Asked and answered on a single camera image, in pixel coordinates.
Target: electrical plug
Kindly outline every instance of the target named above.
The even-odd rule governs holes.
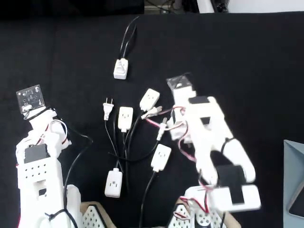
[[[108,103],[108,98],[106,98],[105,103],[103,104],[104,106],[104,120],[108,121],[109,120],[109,115],[113,110],[114,104],[113,104],[113,99],[111,99],[111,103]]]

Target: black cloth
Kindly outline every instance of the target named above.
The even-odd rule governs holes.
[[[141,16],[137,40],[128,56],[127,80],[113,78],[124,30],[134,16],[7,21],[0,24],[0,195],[1,226],[16,227],[19,190],[15,146],[30,129],[19,112],[15,92],[40,84],[48,105],[67,123],[93,137],[71,176],[82,201],[102,203],[118,227],[136,227],[151,160],[130,166],[131,192],[104,196],[115,158],[103,124],[102,103],[134,107],[147,88],[161,93],[158,104],[173,105],[165,79],[191,72],[199,95],[215,96],[234,136],[255,169],[262,208],[235,213],[245,228],[283,227],[283,139],[303,141],[304,13]],[[148,152],[157,129],[139,125],[130,159]],[[62,151],[63,176],[85,141],[70,134]],[[198,185],[197,172],[172,147],[164,171],[146,199],[145,226],[165,225],[176,199]],[[226,163],[213,153],[216,164]]]

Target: white plug socket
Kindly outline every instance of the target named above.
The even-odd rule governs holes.
[[[114,78],[126,79],[128,73],[128,65],[128,60],[126,60],[125,58],[116,60],[113,72]]]
[[[171,153],[171,148],[162,144],[158,144],[155,150],[154,156],[152,158],[151,167],[153,171],[162,171],[169,159]]]
[[[119,198],[122,189],[123,173],[118,168],[110,170],[105,184],[105,196]]]
[[[118,115],[118,128],[122,132],[127,132],[131,128],[133,119],[133,108],[131,107],[120,107]]]
[[[142,100],[139,103],[139,107],[144,112],[149,111],[155,106],[159,98],[160,98],[159,92],[153,89],[148,89],[147,92],[142,97]]]

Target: white robotic arm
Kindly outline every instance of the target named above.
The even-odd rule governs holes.
[[[173,117],[168,121],[168,126],[172,127],[180,122],[185,121],[184,127],[171,130],[173,140],[179,139],[188,127],[188,136],[185,143],[192,143],[195,149],[196,169],[203,179],[214,187],[210,193],[211,205],[220,211],[241,211],[258,209],[261,206],[258,189],[255,185],[247,185],[252,183],[256,178],[256,172],[252,162],[245,152],[241,143],[233,137],[224,114],[214,97],[196,96],[196,92],[192,89],[192,84],[185,75],[167,79],[175,105],[185,107],[182,115],[180,110],[174,109]],[[230,186],[219,186],[220,183],[227,182],[225,178],[229,178],[228,182],[233,182],[234,178],[225,176],[224,180],[219,181],[218,167],[215,167],[210,153],[212,150],[221,152],[227,157],[234,166],[229,166],[229,172],[236,171],[233,188],[238,179],[244,182],[240,183],[240,191],[237,195],[242,194],[243,202],[235,203],[232,195],[233,189]]]
[[[54,110],[44,106],[38,85],[17,92],[17,97],[21,113],[33,127],[16,146],[19,228],[71,228],[73,224],[66,213],[58,214],[55,219],[48,216],[64,208],[62,171],[57,157],[71,144],[67,139],[67,127],[53,119],[57,116]],[[80,228],[80,192],[74,185],[68,185],[67,190],[66,209]]]

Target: black wire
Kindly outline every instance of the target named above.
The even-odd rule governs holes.
[[[135,132],[135,129],[139,123],[139,121],[141,120],[141,116],[142,116],[142,112],[140,112],[140,114],[138,115],[138,117],[136,118],[135,120],[135,123],[133,125],[133,128],[129,130],[129,133],[130,133],[130,137],[129,137],[129,141],[128,141],[128,153],[130,153],[130,150],[131,150],[131,142],[132,142],[132,139],[133,139],[133,135],[134,135],[134,132]]]
[[[225,217],[226,217],[226,212],[224,212],[224,214],[223,214],[222,222],[221,222],[219,228],[223,228],[223,226],[224,226],[224,221],[225,221]]]
[[[72,169],[75,167],[75,165],[76,165],[78,159],[81,157],[81,155],[84,154],[84,152],[86,152],[86,150],[87,150],[87,149],[92,145],[92,143],[93,143],[93,139],[92,139],[91,137],[89,137],[89,136],[87,136],[87,135],[84,135],[84,134],[81,134],[79,131],[77,131],[77,130],[71,128],[71,127],[68,127],[68,129],[71,130],[71,131],[73,131],[73,132],[75,132],[75,133],[78,134],[79,136],[86,138],[86,139],[89,141],[89,143],[88,143],[88,145],[87,145],[85,148],[83,148],[83,149],[79,152],[79,154],[76,156],[76,158],[75,158],[74,161],[72,162],[72,164],[71,164],[71,166],[70,166],[70,168],[69,168],[69,170],[68,170],[68,172],[67,172],[66,181],[65,181],[65,184],[64,184],[64,187],[63,187],[63,206],[64,206],[64,209],[67,209],[67,184],[68,184],[68,179],[69,179],[69,177],[70,177],[70,175],[71,175]]]
[[[156,8],[159,8],[160,10],[167,11],[167,12],[169,12],[169,13],[175,13],[175,12],[173,12],[173,11],[171,11],[171,10],[164,9],[164,8],[162,8],[162,7],[159,7],[158,5],[154,4],[153,2],[151,2],[151,1],[149,1],[149,0],[146,0],[146,2],[149,3],[150,5],[155,6]]]
[[[123,133],[124,157],[125,157],[126,159],[128,159],[128,151],[127,151],[127,149],[125,148],[125,138],[126,138],[126,135],[125,135],[125,133]],[[125,161],[124,173],[125,173],[125,185],[126,185],[127,193],[129,193],[129,191],[130,191],[130,186],[129,186],[129,164],[128,164],[128,161]]]
[[[132,31],[132,34],[130,36],[130,38],[128,39],[128,42],[126,43],[125,47],[124,47],[124,51],[123,51],[123,57],[122,58],[125,58],[125,55],[126,55],[126,51],[127,51],[127,48],[128,48],[128,45],[130,43],[130,41],[132,40],[132,38],[134,37],[134,34],[136,32],[136,29],[137,29],[137,26],[135,25],[134,26],[134,29]]]
[[[117,120],[117,116],[118,116],[118,113],[116,112],[115,116],[114,116],[114,119],[113,119],[113,142],[114,142],[116,151],[119,153],[117,139],[116,139],[116,120]],[[117,159],[115,167],[118,168],[118,165],[119,165],[119,160]]]
[[[151,186],[152,181],[155,178],[156,174],[157,174],[157,172],[153,171],[153,174],[152,174],[152,176],[151,176],[151,178],[148,182],[148,185],[147,185],[146,190],[145,190],[145,192],[143,194],[143,197],[142,197],[141,214],[140,214],[140,217],[139,217],[139,225],[138,225],[139,228],[143,228],[143,207],[144,207],[144,203],[146,201],[148,191],[150,189],[150,186]]]
[[[117,150],[116,150],[116,148],[115,148],[115,146],[114,146],[114,143],[113,143],[113,141],[112,141],[112,138],[111,138],[111,136],[110,136],[110,134],[109,134],[108,128],[107,128],[107,126],[106,126],[106,123],[107,123],[107,120],[104,121],[104,124],[105,124],[104,127],[105,127],[105,130],[106,130],[106,133],[107,133],[108,138],[109,138],[109,140],[110,140],[110,142],[111,142],[111,145],[112,145],[112,147],[113,147],[113,150],[114,150],[115,155],[118,156]],[[121,165],[121,163],[120,163],[119,160],[118,160],[118,165],[119,165],[119,167],[120,167],[120,171],[123,172],[123,167],[122,167],[122,165]]]
[[[125,32],[124,32],[122,44],[120,45],[120,50],[119,50],[119,59],[121,59],[121,56],[122,56],[122,51],[123,51],[123,46],[124,46],[124,39],[125,39],[125,37],[126,37],[126,35],[127,35],[127,32],[128,32],[128,30],[129,30],[129,27],[130,27],[130,26],[133,24],[133,22],[136,21],[138,18],[139,18],[139,16],[137,16],[136,18],[134,18],[134,19],[128,24],[128,26],[127,26],[127,28],[126,28],[126,30],[125,30]],[[128,42],[132,39],[133,35],[134,35],[134,34],[132,33],[132,35],[131,35],[131,37],[129,38]]]
[[[155,143],[155,145],[153,146],[153,148],[152,148],[147,154],[145,154],[143,157],[136,158],[136,159],[126,159],[126,158],[123,158],[123,157],[117,157],[115,154],[112,154],[112,153],[109,153],[109,154],[112,155],[112,156],[115,156],[116,158],[118,158],[118,159],[120,159],[120,160],[123,160],[123,161],[128,161],[128,162],[140,162],[140,161],[142,161],[142,160],[144,160],[144,159],[150,157],[150,156],[154,153],[154,151],[155,151],[155,149],[156,149],[158,143],[159,143],[159,141],[156,141],[156,143]]]
[[[65,212],[67,214],[67,216],[70,218],[70,220],[72,221],[73,225],[75,228],[78,228],[78,225],[75,221],[75,219],[73,218],[73,216],[71,215],[71,213],[67,210],[67,209],[61,209],[59,211],[57,211],[55,214],[47,214],[45,213],[45,215],[48,216],[48,220],[51,221],[53,220],[57,215],[61,214],[62,212]]]
[[[46,107],[45,109],[43,109],[41,112],[39,112],[39,113],[37,113],[37,114],[35,114],[35,115],[33,115],[33,116],[31,116],[30,118],[28,118],[28,116],[29,116],[29,112],[30,111],[32,111],[31,109],[30,110],[28,110],[28,112],[26,113],[26,115],[24,116],[24,120],[28,120],[28,121],[30,121],[30,120],[32,120],[32,119],[34,119],[34,118],[36,118],[37,116],[39,116],[39,115],[41,115],[41,114],[43,114],[45,111],[47,111],[47,110],[49,110],[49,109],[53,109],[53,110],[55,110],[55,108],[52,108],[52,107],[50,107],[50,106],[48,106],[48,107]]]
[[[224,143],[223,143],[223,145],[222,145],[222,148],[220,149],[220,153],[221,153],[221,154],[224,153],[224,149],[225,149],[226,144],[227,144],[228,142],[230,142],[231,140],[234,140],[234,139],[235,139],[234,137],[231,138],[231,139],[229,139],[229,138],[226,138],[226,139],[225,139],[225,141],[224,141]]]

